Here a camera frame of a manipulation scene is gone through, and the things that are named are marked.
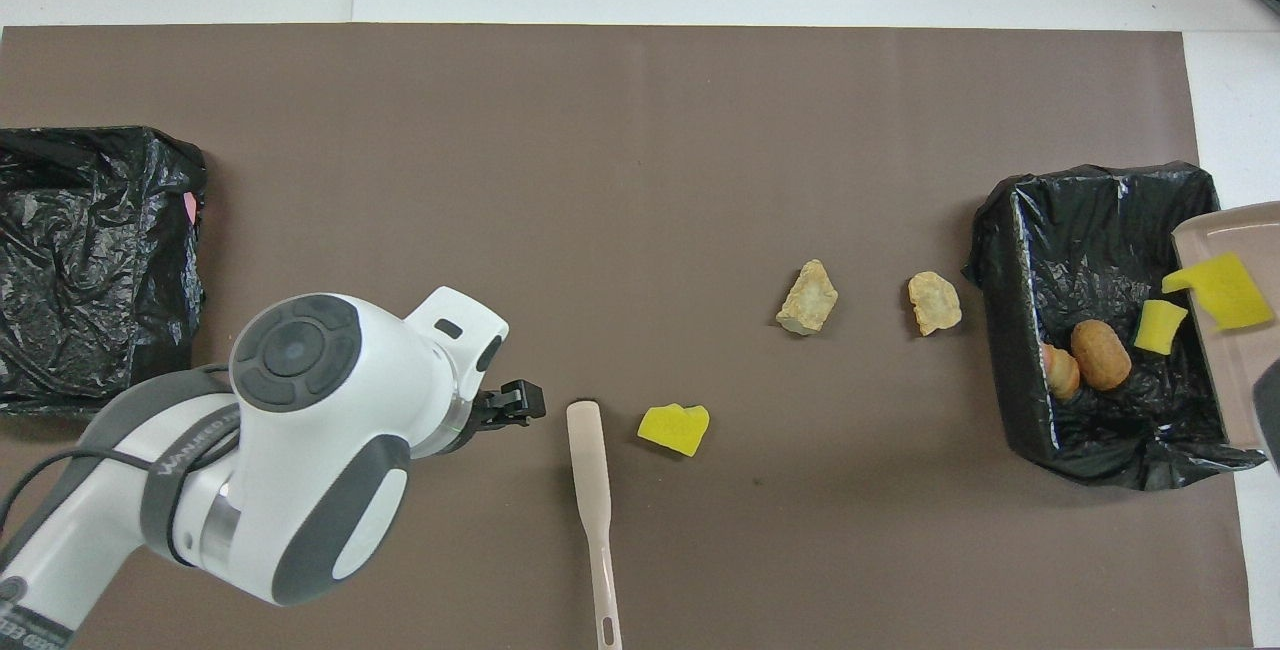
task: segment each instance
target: beige rock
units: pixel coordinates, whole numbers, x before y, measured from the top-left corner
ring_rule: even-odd
[[[956,287],[938,273],[915,273],[906,281],[906,296],[915,305],[915,325],[920,335],[946,330],[960,322],[960,296]]]
[[[822,261],[809,261],[800,267],[800,278],[787,293],[787,299],[778,311],[777,321],[782,328],[795,331],[796,335],[813,335],[822,330],[822,324],[827,322],[831,308],[836,306],[835,287],[827,276],[827,267],[822,267]]]

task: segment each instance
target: brown work surface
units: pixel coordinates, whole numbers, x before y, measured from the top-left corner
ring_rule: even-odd
[[[198,362],[285,296],[407,313],[452,285],[511,322],[489,385],[550,408],[419,461],[333,595],[276,609],[140,553],[84,647],[593,646],[579,398],[631,650],[1249,644],[1231,480],[1087,489],[1016,458],[959,271],[1005,177],[1196,161],[1178,35],[9,27],[0,123],[205,148]],[[772,319],[809,258],[840,303],[800,339]],[[923,270],[966,312],[927,339]],[[635,438],[668,403],[710,411],[696,458]],[[5,481],[52,447],[9,424]]]

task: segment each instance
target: yellow sponge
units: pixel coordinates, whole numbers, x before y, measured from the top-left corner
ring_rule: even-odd
[[[1196,302],[1213,316],[1219,330],[1260,325],[1275,317],[1239,255],[1216,255],[1202,264],[1170,273],[1161,290],[1172,293],[1188,287],[1196,290]]]
[[[1165,302],[1165,299],[1148,299],[1142,305],[1142,319],[1138,321],[1138,338],[1133,342],[1134,348],[1152,351],[1152,353],[1169,354],[1174,351],[1174,334],[1183,319],[1187,317],[1187,308]]]
[[[701,406],[649,408],[636,435],[692,458],[710,422],[707,408]]]

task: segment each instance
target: round button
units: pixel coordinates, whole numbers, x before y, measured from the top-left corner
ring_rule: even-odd
[[[293,321],[266,337],[262,363],[271,375],[293,377],[308,371],[324,354],[324,334],[311,322]]]
[[[0,603],[17,603],[27,594],[27,581],[9,576],[0,581]]]

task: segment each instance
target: black plastic bag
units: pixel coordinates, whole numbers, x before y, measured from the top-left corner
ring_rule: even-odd
[[[92,413],[191,367],[206,179],[147,127],[0,131],[0,413]]]
[[[1079,166],[1010,177],[973,223],[964,275],[982,287],[1005,436],[1019,456],[1085,485],[1184,488],[1266,462],[1225,445],[1222,421],[1194,324],[1169,357],[1133,348],[1144,299],[1162,296],[1178,270],[1170,235],[1188,218],[1219,209],[1212,177],[1187,162],[1156,168]],[[1052,397],[1041,342],[1070,349],[1084,319],[1106,321],[1125,343],[1133,372],[1114,392],[1082,385]]]

